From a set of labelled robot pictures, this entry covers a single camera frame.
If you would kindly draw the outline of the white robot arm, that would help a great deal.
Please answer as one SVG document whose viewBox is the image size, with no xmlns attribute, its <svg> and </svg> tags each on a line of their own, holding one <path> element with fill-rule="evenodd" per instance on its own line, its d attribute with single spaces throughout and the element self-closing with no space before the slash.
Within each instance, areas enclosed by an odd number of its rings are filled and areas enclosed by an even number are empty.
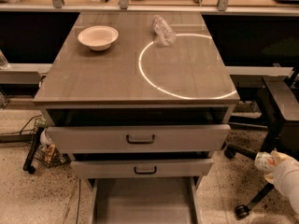
<svg viewBox="0 0 299 224">
<path fill-rule="evenodd" d="M 288 199 L 294 212 L 299 215 L 299 161 L 275 150 L 270 155 L 273 159 L 273 172 L 264 178 Z"/>
</svg>

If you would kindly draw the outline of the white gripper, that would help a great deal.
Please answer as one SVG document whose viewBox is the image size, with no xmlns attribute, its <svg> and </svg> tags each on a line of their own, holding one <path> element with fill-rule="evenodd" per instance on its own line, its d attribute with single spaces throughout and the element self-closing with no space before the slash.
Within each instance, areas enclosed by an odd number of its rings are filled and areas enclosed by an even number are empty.
<svg viewBox="0 0 299 224">
<path fill-rule="evenodd" d="M 299 198 L 299 163 L 289 160 L 291 156 L 273 150 L 274 163 L 279 163 L 273 174 L 265 174 L 264 179 L 288 199 Z"/>
</svg>

